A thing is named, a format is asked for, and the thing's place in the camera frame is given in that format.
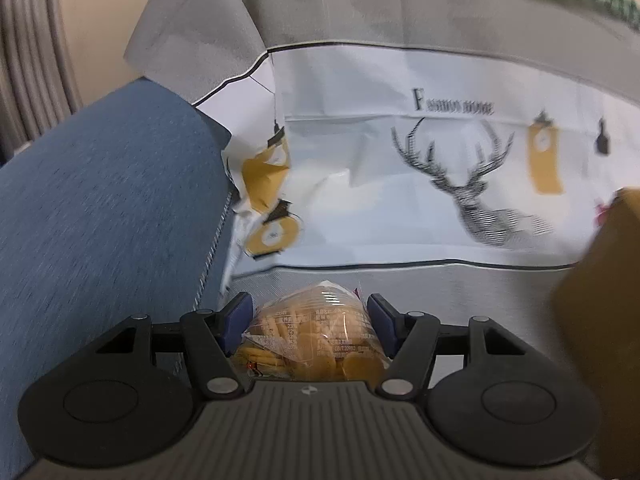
gray curtain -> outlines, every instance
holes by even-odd
[[[81,108],[58,0],[0,0],[4,160]]]

beige wall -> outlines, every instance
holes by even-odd
[[[69,57],[87,105],[138,74],[124,49],[147,0],[60,0]]]

brown cardboard box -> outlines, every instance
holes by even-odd
[[[601,473],[640,472],[640,189],[618,192],[552,304],[577,367],[600,399]]]

deer head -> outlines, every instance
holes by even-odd
[[[398,150],[398,153],[402,156],[402,160],[404,160],[409,166],[415,168],[421,173],[429,175],[432,178],[431,182],[435,187],[452,195],[460,207],[464,209],[477,208],[479,204],[478,196],[486,189],[486,182],[481,179],[491,171],[500,168],[504,163],[504,159],[509,154],[509,150],[513,143],[513,134],[510,135],[505,150],[501,151],[500,139],[492,129],[491,125],[486,121],[482,121],[484,129],[491,139],[492,151],[489,157],[485,158],[484,152],[478,144],[476,146],[478,163],[469,169],[468,179],[464,186],[454,186],[447,178],[447,170],[435,160],[435,142],[433,140],[429,144],[424,161],[420,160],[420,152],[415,151],[415,133],[424,119],[424,117],[421,118],[414,126],[414,129],[411,130],[411,133],[407,135],[405,148],[400,145],[396,129],[391,128],[391,135],[393,137],[396,150]]]

packaged cookie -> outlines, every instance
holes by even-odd
[[[297,381],[366,381],[388,367],[359,298],[331,282],[260,307],[234,362],[256,377]]]

